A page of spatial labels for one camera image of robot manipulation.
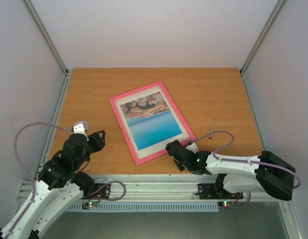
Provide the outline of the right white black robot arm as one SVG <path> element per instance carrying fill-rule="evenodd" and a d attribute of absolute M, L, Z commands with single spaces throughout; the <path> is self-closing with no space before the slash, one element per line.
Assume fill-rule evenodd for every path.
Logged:
<path fill-rule="evenodd" d="M 219 197 L 238 192 L 266 192 L 278 200 L 292 199 L 295 168 L 269 151 L 259 156 L 238 157 L 210 151 L 192 151 L 178 140 L 165 147 L 180 171 L 216 175 L 214 191 Z"/>

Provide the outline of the pink photo frame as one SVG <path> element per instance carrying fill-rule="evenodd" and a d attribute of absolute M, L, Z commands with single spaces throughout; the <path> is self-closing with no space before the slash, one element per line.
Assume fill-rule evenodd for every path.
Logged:
<path fill-rule="evenodd" d="M 131 96 L 135 96 L 135 95 L 144 96 L 145 94 L 150 94 L 153 91 L 159 91 L 159 90 L 161 90 L 165 94 L 166 99 L 168 100 L 168 102 L 170 103 L 170 106 L 174 110 L 174 113 L 176 117 L 178 118 L 180 125 L 183 126 L 183 134 L 173 137 L 171 139 L 168 139 L 166 141 L 163 141 L 161 143 L 158 143 L 147 149 L 137 151 L 135 143 L 132 139 L 132 136 L 128 130 L 128 126 L 121 112 L 120 104 Z M 131 155 L 136 165 L 144 164 L 152 159 L 155 159 L 159 156 L 166 154 L 166 149 L 165 149 L 166 145 L 170 142 L 173 142 L 174 140 L 178 140 L 181 144 L 187 144 L 190 140 L 195 139 L 194 133 L 190 129 L 188 123 L 182 116 L 179 109 L 177 108 L 175 102 L 171 98 L 170 94 L 168 93 L 167 89 L 163 85 L 162 81 L 157 81 L 157 82 L 136 88 L 134 90 L 128 91 L 126 93 L 117 95 L 115 97 L 110 98 L 109 101 L 110 101 L 112 109 L 115 113 L 117 121 L 120 125 L 122 133 L 124 135 L 124 138 L 126 140 L 126 143 L 129 147 L 129 150 L 131 152 Z"/>

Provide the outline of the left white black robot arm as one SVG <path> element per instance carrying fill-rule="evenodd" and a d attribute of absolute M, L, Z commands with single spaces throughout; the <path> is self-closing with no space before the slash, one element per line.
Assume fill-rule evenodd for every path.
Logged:
<path fill-rule="evenodd" d="M 40 239 L 69 206 L 81 198 L 92 197 L 94 179 L 78 170 L 104 146 L 103 130 L 91 135 L 70 135 L 62 150 L 44 164 L 31 195 L 0 230 L 0 239 Z"/>

